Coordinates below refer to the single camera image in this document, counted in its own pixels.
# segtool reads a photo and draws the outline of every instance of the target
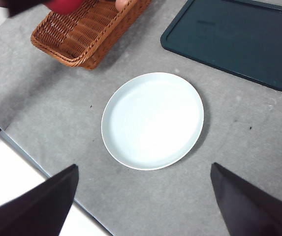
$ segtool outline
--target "plate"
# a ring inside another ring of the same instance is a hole
[[[107,103],[101,134],[109,153],[137,170],[157,170],[184,157],[203,127],[203,104],[186,80],[149,73],[122,85]]]

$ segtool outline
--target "gray table surface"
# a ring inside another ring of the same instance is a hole
[[[164,50],[159,38],[185,2],[153,0],[94,71],[31,45],[43,6],[0,27],[0,127],[49,174],[78,164],[77,200],[117,236],[228,235],[210,181],[215,161],[282,200],[282,92]],[[101,116],[123,83],[154,71],[198,90],[205,123],[181,161],[136,171],[107,152]]]

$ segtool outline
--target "woven basket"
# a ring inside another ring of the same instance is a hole
[[[67,66],[94,69],[151,0],[129,0],[121,12],[113,1],[84,0],[68,15],[50,12],[31,34],[34,46]]]

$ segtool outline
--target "hand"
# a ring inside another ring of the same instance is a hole
[[[76,10],[83,0],[51,0],[46,2],[45,5],[54,12],[66,15]],[[116,9],[121,11],[128,0],[116,0]]]

